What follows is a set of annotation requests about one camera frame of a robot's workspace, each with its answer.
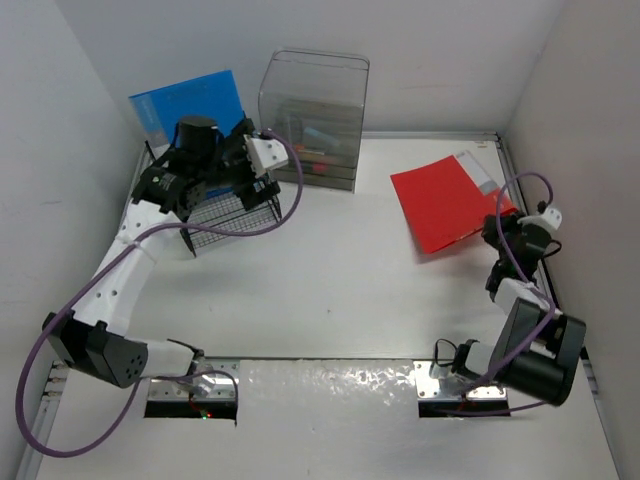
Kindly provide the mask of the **black wire mesh shelf rack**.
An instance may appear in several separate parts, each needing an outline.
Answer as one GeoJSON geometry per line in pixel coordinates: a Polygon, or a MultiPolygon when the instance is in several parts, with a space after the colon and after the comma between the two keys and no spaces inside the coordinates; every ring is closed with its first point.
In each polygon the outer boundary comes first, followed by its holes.
{"type": "MultiPolygon", "coordinates": [[[[140,174],[142,169],[149,167],[157,159],[156,153],[161,151],[151,148],[148,141],[144,142],[144,153],[139,165],[140,174]]],[[[278,195],[252,210],[245,210],[231,188],[209,189],[206,191],[204,201],[195,208],[188,221],[232,232],[259,230],[275,225],[282,219],[283,213],[278,195]]],[[[227,238],[226,235],[194,229],[182,229],[179,233],[194,256],[197,250],[227,238]]]]}

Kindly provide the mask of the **pink black highlighter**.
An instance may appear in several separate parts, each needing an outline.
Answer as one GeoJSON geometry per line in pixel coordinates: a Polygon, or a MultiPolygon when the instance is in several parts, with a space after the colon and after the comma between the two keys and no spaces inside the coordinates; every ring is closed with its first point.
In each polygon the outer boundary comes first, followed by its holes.
{"type": "Polygon", "coordinates": [[[331,172],[331,166],[318,162],[302,162],[302,170],[305,173],[313,175],[329,175],[331,172]]]}

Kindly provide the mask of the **orange black highlighter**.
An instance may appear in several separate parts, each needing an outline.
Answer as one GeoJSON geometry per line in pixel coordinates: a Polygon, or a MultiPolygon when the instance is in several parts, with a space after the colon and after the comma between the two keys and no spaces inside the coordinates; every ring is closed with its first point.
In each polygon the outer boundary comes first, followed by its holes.
{"type": "Polygon", "coordinates": [[[301,144],[296,144],[294,146],[294,149],[298,153],[303,153],[303,154],[311,154],[311,155],[326,155],[327,154],[327,150],[326,149],[316,148],[316,147],[313,147],[313,146],[305,146],[305,145],[301,145],[301,144]]]}

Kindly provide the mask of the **red folder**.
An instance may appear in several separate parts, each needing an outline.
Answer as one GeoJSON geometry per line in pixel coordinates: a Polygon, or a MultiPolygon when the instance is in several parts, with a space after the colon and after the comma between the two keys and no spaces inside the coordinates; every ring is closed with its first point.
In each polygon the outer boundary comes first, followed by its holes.
{"type": "Polygon", "coordinates": [[[500,187],[468,150],[391,176],[409,229],[423,254],[434,254],[482,230],[485,217],[500,208],[510,214],[509,198],[497,202],[500,187]]]}

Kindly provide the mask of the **clear plastic drawer organizer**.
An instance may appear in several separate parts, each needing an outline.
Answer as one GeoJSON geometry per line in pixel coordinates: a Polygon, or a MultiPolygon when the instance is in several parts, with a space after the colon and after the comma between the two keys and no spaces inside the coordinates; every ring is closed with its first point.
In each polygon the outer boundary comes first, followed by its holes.
{"type": "Polygon", "coordinates": [[[273,53],[261,82],[261,126],[288,144],[326,149],[326,155],[298,153],[300,162],[331,166],[329,175],[305,173],[306,184],[353,192],[359,161],[370,62],[361,55],[282,48],[273,53]],[[312,142],[306,127],[336,137],[337,147],[312,142]]]}

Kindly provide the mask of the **blue folder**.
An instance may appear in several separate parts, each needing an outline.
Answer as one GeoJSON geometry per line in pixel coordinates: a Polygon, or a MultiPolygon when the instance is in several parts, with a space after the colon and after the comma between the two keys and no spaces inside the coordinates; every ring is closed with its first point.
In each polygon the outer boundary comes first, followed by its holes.
{"type": "Polygon", "coordinates": [[[209,117],[225,135],[246,117],[229,70],[137,93],[129,101],[151,148],[162,150],[157,159],[169,148],[175,125],[184,116],[209,117]]]}

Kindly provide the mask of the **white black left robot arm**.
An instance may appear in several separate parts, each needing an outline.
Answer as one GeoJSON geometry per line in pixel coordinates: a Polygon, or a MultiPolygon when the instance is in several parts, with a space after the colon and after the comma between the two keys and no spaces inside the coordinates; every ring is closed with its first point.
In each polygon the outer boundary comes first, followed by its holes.
{"type": "Polygon", "coordinates": [[[141,378],[189,375],[200,355],[196,348],[129,337],[138,297],[172,239],[194,230],[189,219],[209,191],[228,188],[250,210],[279,194],[267,176],[288,161],[286,146],[256,133],[248,118],[228,135],[209,117],[179,119],[168,149],[140,173],[119,233],[87,291],[45,320],[43,330],[60,359],[119,388],[141,378]]]}

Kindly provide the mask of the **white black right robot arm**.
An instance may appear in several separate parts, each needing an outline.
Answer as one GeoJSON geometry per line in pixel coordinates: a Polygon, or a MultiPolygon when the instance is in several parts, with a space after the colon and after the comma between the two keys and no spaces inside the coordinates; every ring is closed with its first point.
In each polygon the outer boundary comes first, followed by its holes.
{"type": "Polygon", "coordinates": [[[431,378],[448,382],[459,397],[474,387],[496,386],[552,406],[567,400],[586,324],[563,313],[534,279],[549,247],[560,245],[553,235],[561,222],[555,207],[485,218],[481,237],[498,252],[485,289],[506,322],[493,346],[469,339],[454,347],[451,360],[435,358],[431,378]]]}

